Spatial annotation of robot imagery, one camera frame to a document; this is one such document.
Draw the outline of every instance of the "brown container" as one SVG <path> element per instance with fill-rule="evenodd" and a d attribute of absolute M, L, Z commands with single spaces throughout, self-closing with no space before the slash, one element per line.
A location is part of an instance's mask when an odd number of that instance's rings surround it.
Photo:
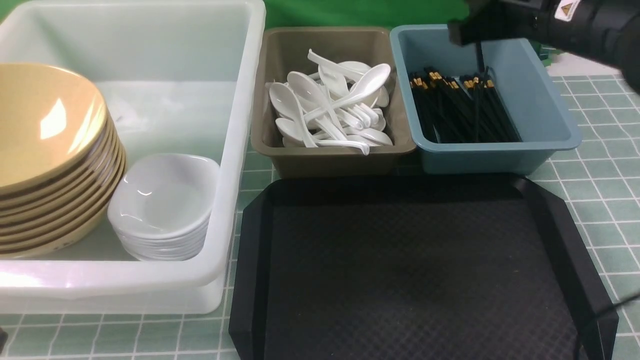
<path fill-rule="evenodd" d="M 370 66 L 391 65 L 385 85 L 390 102 L 383 108 L 393 146 L 371 147 L 368 156 L 345 147 L 285 148 L 275 119 L 278 114 L 269 103 L 268 86 L 285 83 L 290 71 L 317 72 L 317 65 L 307 59 L 309 49 L 335 62 L 360 61 Z M 404 103 L 397 82 L 396 65 L 391 52 L 389 32 L 384 28 L 276 28 L 265 32 L 260 51 L 253 122 L 253 148 L 271 158 L 282 178 L 327 177 L 386 174 L 398 159 L 415 150 Z"/>

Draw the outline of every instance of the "black serving tray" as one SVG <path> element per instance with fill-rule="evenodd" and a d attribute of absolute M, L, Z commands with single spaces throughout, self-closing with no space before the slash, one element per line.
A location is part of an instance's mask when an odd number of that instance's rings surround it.
<path fill-rule="evenodd" d="M 511 175 L 280 180 L 243 213 L 242 360 L 572 360 L 611 300 L 564 201 Z M 618 315 L 584 334 L 611 360 Z"/>

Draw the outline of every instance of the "grid pattern mat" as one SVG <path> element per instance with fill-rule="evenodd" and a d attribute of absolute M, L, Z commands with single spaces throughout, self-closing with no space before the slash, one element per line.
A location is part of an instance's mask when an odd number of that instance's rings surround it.
<path fill-rule="evenodd" d="M 640 290 L 640 96 L 617 76 L 553 78 L 584 135 L 531 179 L 568 201 L 612 299 Z M 415 156 L 398 174 L 419 174 Z M 278 179 L 248 149 L 238 209 Z M 226 328 L 242 212 L 230 250 L 222 305 L 207 315 L 0 315 L 10 342 L 3 359 L 232 360 Z M 640 359 L 640 303 L 620 312 L 615 360 Z"/>

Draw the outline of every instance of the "blue plastic container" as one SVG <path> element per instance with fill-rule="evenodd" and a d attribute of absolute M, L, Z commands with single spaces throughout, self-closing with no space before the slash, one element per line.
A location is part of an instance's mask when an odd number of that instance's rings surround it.
<path fill-rule="evenodd" d="M 496 87 L 522 137 L 520 143 L 433 143 L 424 138 L 408 74 L 433 66 L 443 76 L 471 75 L 477 72 L 475 47 L 450 43 L 445 25 L 399 26 L 391 31 L 391 47 L 413 141 L 422 149 L 425 172 L 527 175 L 556 151 L 580 145 L 577 123 L 528 41 L 483 43 L 484 60 L 493 69 Z"/>

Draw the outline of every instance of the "warning label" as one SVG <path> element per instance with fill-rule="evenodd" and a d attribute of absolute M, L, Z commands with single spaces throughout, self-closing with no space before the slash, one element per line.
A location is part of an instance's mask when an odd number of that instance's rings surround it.
<path fill-rule="evenodd" d="M 580 5 L 580 0 L 560 0 L 556 9 L 556 19 L 570 22 L 578 5 Z"/>

